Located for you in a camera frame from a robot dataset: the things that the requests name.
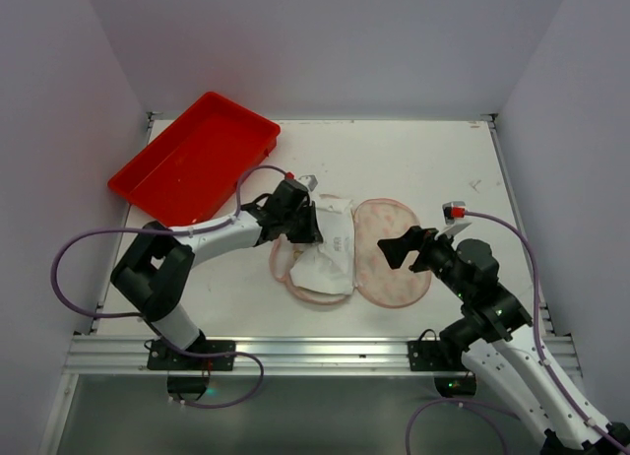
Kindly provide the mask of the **floral mesh laundry bag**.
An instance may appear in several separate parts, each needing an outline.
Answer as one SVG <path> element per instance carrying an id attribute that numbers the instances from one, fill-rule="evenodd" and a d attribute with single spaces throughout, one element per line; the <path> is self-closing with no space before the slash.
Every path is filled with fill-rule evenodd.
<path id="1" fill-rule="evenodd" d="M 420 300 L 430 287 L 428 273 L 413 274 L 403 269 L 392 270 L 377 246 L 382 238 L 396 237 L 417 226 L 419 220 L 406 205 L 387 198 L 352 203 L 354 221 L 354 291 L 351 295 L 324 295 L 298 288 L 288 275 L 302 249 L 308 245 L 291 244 L 281 237 L 274 242 L 269 256 L 272 277 L 293 296 L 315 305 L 341 305 L 354 293 L 384 308 L 403 308 Z"/>

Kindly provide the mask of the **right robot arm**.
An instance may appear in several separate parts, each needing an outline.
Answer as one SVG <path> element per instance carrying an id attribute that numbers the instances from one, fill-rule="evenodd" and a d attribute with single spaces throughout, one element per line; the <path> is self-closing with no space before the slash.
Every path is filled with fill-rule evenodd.
<path id="1" fill-rule="evenodd" d="M 531 315 L 500 284 L 487 243 L 469 238 L 455 244 L 435 228 L 414 226 L 378 246 L 393 269 L 416 252 L 410 270 L 431 272 L 461 300 L 463 316 L 440 332 L 438 348 L 447 362 L 460 362 L 492 388 L 541 453 L 628 453 L 628 426 L 598 411 L 566 374 Z"/>

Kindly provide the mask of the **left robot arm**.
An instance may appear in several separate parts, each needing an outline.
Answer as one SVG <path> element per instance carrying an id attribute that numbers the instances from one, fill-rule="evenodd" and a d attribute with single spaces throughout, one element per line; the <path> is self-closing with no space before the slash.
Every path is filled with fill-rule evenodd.
<path id="1" fill-rule="evenodd" d="M 313 175 L 288 175 L 263 204 L 243 204 L 231 216 L 187 227 L 149 223 L 114 267 L 110 282 L 174 349 L 200 354 L 205 335 L 181 303 L 191 270 L 282 235 L 291 243 L 322 243 L 311 197 L 316 185 Z"/>

